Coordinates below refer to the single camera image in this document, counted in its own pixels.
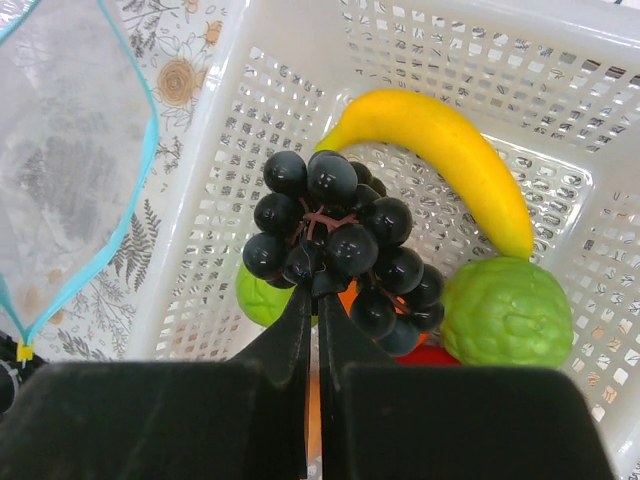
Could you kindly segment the red bell pepper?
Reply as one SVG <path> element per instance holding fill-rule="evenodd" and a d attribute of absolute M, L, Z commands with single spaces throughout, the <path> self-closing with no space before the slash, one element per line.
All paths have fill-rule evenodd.
<path fill-rule="evenodd" d="M 396 357 L 395 360 L 405 366 L 453 366 L 461 364 L 443 347 L 432 345 L 417 346 L 409 354 Z"/>

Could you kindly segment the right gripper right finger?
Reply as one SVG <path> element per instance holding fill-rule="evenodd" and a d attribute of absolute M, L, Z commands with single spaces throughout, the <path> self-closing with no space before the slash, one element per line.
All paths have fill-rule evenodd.
<path fill-rule="evenodd" d="M 404 366 L 336 296 L 318 313 L 324 478 L 612 477 L 585 400 L 563 373 Z"/>

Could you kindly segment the black grape bunch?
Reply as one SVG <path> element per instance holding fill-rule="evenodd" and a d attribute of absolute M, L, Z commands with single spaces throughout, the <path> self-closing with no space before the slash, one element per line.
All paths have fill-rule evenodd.
<path fill-rule="evenodd" d="M 354 282 L 349 319 L 394 357 L 439 327 L 444 279 L 406 245 L 409 207 L 365 165 L 331 150 L 309 160 L 279 151 L 266 160 L 263 179 L 268 192 L 253 213 L 258 231 L 242 250 L 252 275 L 315 300 L 339 297 Z"/>

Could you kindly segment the clear zip top bag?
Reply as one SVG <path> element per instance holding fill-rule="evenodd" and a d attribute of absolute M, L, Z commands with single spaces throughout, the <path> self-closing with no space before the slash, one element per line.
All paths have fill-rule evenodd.
<path fill-rule="evenodd" d="M 1 5 L 1 310 L 20 358 L 111 260 L 158 140 L 111 1 Z"/>

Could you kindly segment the small green fruit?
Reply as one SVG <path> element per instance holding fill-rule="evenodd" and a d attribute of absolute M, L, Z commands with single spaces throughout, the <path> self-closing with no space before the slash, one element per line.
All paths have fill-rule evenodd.
<path fill-rule="evenodd" d="M 296 288 L 280 289 L 252 275 L 241 263 L 235 280 L 236 301 L 246 317 L 269 328 L 283 314 Z"/>

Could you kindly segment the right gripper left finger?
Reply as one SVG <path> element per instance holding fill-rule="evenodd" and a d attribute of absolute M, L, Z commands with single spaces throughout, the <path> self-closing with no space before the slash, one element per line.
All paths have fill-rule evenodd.
<path fill-rule="evenodd" d="M 41 368 L 1 425 L 5 479 L 301 479 L 311 297 L 218 362 Z"/>

